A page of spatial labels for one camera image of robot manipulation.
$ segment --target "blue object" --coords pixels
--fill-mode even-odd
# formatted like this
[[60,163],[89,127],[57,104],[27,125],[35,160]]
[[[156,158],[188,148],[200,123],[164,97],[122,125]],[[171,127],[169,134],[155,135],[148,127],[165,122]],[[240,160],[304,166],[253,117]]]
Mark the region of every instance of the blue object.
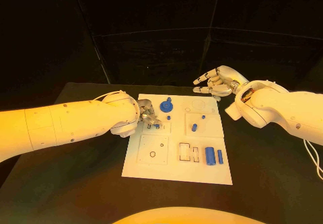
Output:
[[223,164],[221,151],[217,150],[218,164]]
[[172,109],[172,104],[171,104],[171,98],[168,97],[167,101],[162,101],[159,103],[159,110],[167,113],[171,111],[171,109]]
[[208,166],[214,165],[214,155],[213,155],[213,147],[205,147],[204,148],[204,155],[205,155],[205,164]]
[[193,132],[195,131],[195,128],[197,128],[197,125],[193,124],[193,126],[191,126],[191,131],[193,131]]

